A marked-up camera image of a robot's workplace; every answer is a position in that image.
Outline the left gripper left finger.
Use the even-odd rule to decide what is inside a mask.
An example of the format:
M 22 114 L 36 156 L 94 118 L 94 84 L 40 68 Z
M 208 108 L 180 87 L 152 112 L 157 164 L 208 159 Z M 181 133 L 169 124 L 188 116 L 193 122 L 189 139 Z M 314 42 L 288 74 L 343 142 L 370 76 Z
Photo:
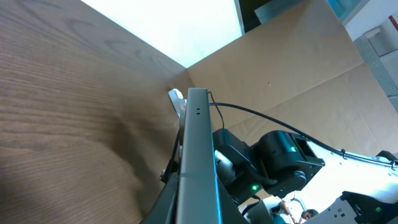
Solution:
M 162 189 L 154 206 L 140 224 L 173 224 L 175 223 L 178 197 L 178 174 L 173 173 Z

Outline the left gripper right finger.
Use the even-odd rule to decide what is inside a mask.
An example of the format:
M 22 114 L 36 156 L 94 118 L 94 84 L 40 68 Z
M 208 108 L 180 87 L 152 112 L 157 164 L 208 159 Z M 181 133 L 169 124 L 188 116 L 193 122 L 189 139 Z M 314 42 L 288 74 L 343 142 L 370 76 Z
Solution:
M 218 181 L 218 192 L 221 207 L 222 224 L 249 224 L 249 222 L 241 215 L 237 206 L 234 204 L 228 191 L 224 185 Z

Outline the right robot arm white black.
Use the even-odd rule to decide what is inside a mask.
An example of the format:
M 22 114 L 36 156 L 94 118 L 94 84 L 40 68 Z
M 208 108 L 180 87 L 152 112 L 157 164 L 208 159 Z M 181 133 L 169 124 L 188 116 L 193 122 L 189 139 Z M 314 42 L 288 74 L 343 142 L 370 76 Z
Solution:
M 226 129 L 213 133 L 223 223 L 272 223 L 276 203 L 239 206 L 258 191 L 294 193 L 302 223 L 396 223 L 397 159 L 333 149 L 300 132 L 271 131 L 248 145 Z

